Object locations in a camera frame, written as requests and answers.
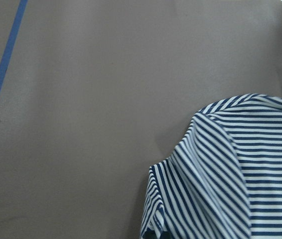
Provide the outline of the blue white striped polo shirt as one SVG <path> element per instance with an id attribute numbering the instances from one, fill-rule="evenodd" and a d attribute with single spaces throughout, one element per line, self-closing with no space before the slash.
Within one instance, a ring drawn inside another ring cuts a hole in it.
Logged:
<path id="1" fill-rule="evenodd" d="M 282 239 L 282 98 L 246 94 L 194 114 L 150 167 L 142 239 Z"/>

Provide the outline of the brown paper table cover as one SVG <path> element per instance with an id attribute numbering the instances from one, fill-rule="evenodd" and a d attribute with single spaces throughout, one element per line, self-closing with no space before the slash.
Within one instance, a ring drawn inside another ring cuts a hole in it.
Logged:
<path id="1" fill-rule="evenodd" d="M 282 98 L 279 0 L 30 0 L 0 93 L 0 239 L 137 239 L 196 111 Z"/>

